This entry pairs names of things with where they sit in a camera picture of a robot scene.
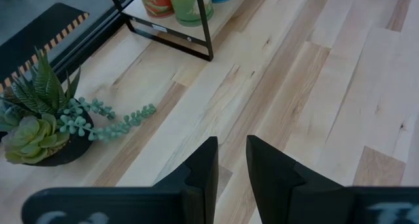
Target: orange bottle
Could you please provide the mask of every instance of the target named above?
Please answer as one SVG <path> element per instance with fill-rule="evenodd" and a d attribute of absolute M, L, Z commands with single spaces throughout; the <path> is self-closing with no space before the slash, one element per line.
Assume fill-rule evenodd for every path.
<path fill-rule="evenodd" d="M 164 18 L 173 14 L 170 0 L 142 0 L 147 14 L 153 18 Z"/>

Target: black pot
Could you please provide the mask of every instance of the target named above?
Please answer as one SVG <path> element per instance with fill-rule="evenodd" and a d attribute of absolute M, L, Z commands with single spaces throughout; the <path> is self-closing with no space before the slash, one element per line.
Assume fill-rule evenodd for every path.
<path fill-rule="evenodd" d="M 83 112 L 82 116 L 88 123 L 93 125 L 93 120 L 87 112 Z M 45 158 L 41 162 L 35 164 L 25 164 L 29 166 L 58 166 L 73 162 L 80 158 L 91 146 L 93 141 L 88 140 L 89 133 L 86 135 L 79 136 L 77 133 L 70 135 L 70 140 L 64 145 L 57 153 Z"/>
<path fill-rule="evenodd" d="M 3 136 L 6 136 L 7 135 L 7 132 L 0 132 L 0 140 L 1 140 L 1 138 L 3 138 Z"/>

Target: succulent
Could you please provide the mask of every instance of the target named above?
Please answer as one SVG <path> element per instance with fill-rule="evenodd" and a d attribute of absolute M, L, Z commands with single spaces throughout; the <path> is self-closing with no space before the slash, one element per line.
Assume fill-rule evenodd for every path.
<path fill-rule="evenodd" d="M 131 127 L 139 126 L 141 122 L 150 117 L 156 112 L 156 107 L 153 104 L 144 106 L 143 110 L 137 110 L 136 112 L 124 116 L 124 121 L 112 124 L 105 128 L 92 128 L 92 125 L 86 122 L 83 118 L 82 112 L 89 112 L 92 110 L 94 113 L 106 116 L 108 119 L 115 118 L 115 112 L 111 111 L 112 107 L 103 107 L 103 102 L 93 99 L 92 103 L 87 103 L 84 98 L 79 98 L 78 103 L 72 99 L 69 102 L 69 109 L 64 110 L 64 115 L 60 117 L 62 126 L 60 132 L 69 132 L 70 134 L 78 133 L 79 136 L 84 136 L 89 133 L 88 139 L 109 141 L 111 139 L 118 138 L 124 134 L 129 133 Z"/>
<path fill-rule="evenodd" d="M 68 132 L 57 130 L 56 118 L 45 113 L 41 119 L 24 117 L 1 142 L 6 146 L 5 156 L 9 162 L 35 164 L 60 150 L 68 139 Z"/>
<path fill-rule="evenodd" d="M 0 132 L 9 132 L 16 128 L 21 118 L 13 107 L 7 107 L 2 103 L 0 105 Z"/>
<path fill-rule="evenodd" d="M 67 75 L 68 89 L 64 93 L 61 82 L 48 63 L 46 53 L 43 54 L 37 50 L 37 57 L 38 66 L 30 69 L 32 81 L 29 82 L 23 74 L 20 74 L 20 77 L 15 77 L 12 83 L 13 94 L 7 92 L 1 99 L 33 114 L 61 113 L 67 107 L 68 101 L 75 95 L 80 70 L 73 82 L 70 82 Z"/>

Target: wooden floor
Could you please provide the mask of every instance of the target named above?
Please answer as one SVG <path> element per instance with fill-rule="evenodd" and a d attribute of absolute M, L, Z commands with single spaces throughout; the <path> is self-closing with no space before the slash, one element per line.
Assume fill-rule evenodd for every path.
<path fill-rule="evenodd" d="M 0 159 L 0 223 L 59 186 L 149 186 L 219 138 L 215 223 L 260 223 L 255 134 L 343 185 L 419 185 L 419 0 L 246 0 L 205 62 L 122 28 L 83 64 L 78 95 L 158 113 L 57 168 Z M 97 125 L 106 120 L 95 118 Z"/>

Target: black metal stand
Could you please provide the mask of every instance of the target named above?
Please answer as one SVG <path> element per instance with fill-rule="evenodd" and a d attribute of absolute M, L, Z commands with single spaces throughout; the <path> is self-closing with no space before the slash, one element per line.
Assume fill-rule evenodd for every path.
<path fill-rule="evenodd" d="M 176 48 L 177 50 L 181 50 L 181 51 L 186 52 L 188 54 L 192 54 L 193 56 L 196 56 L 198 58 L 201 58 L 201 59 L 204 59 L 204 60 L 207 60 L 207 61 L 211 61 L 213 59 L 214 54 L 213 54 L 213 50 L 212 50 L 212 42 L 211 42 L 211 36 L 210 36 L 210 29 L 208 27 L 208 19 L 207 19 L 207 16 L 206 16 L 204 0 L 197 0 L 197 1 L 198 1 L 199 12 L 200 12 L 200 15 L 201 15 L 202 29 L 204 30 L 205 41 L 203 41 L 201 39 L 197 39 L 196 37 L 191 37 L 191 36 L 189 36 L 187 34 L 184 34 L 184 33 L 181 33 L 181 32 L 175 31 L 175 30 L 172 30 L 172 29 L 167 28 L 167 27 L 162 27 L 159 24 L 154 24 L 154 23 L 152 23 L 150 21 L 147 21 L 147 20 L 144 20 L 144 19 L 141 19 L 141 18 L 138 18 L 138 17 L 131 16 L 129 14 L 123 13 L 122 11 L 133 0 L 130 0 L 130 2 L 127 3 L 127 4 L 121 4 L 119 0 L 112 0 L 112 1 L 115 4 L 115 7 L 118 9 L 118 11 L 124 17 L 125 24 L 128 26 L 128 29 L 130 31 L 132 31 L 132 32 L 134 32 L 134 33 L 136 33 L 138 35 L 141 35 L 143 37 L 152 39 L 154 41 L 158 41 L 159 43 L 168 45 L 169 47 Z M 131 20 L 133 20 L 135 22 L 138 22 L 140 24 L 149 26 L 151 28 L 157 29 L 159 31 L 164 30 L 165 32 L 167 32 L 167 33 L 169 33 L 171 35 L 174 35 L 174 36 L 179 37 L 181 39 L 184 39 L 184 40 L 190 41 L 192 43 L 195 43 L 195 44 L 201 45 L 203 47 L 206 47 L 207 50 L 208 50 L 208 54 L 203 54 L 203 53 L 198 52 L 196 50 L 193 50 L 191 48 L 188 48 L 188 47 L 185 47 L 183 45 L 177 44 L 177 43 L 175 43 L 173 41 L 169 41 L 167 39 L 164 39 L 164 38 L 161 38 L 159 36 L 153 35 L 153 34 L 148 33 L 146 31 L 137 29 L 137 28 L 135 28 L 131 24 Z"/>

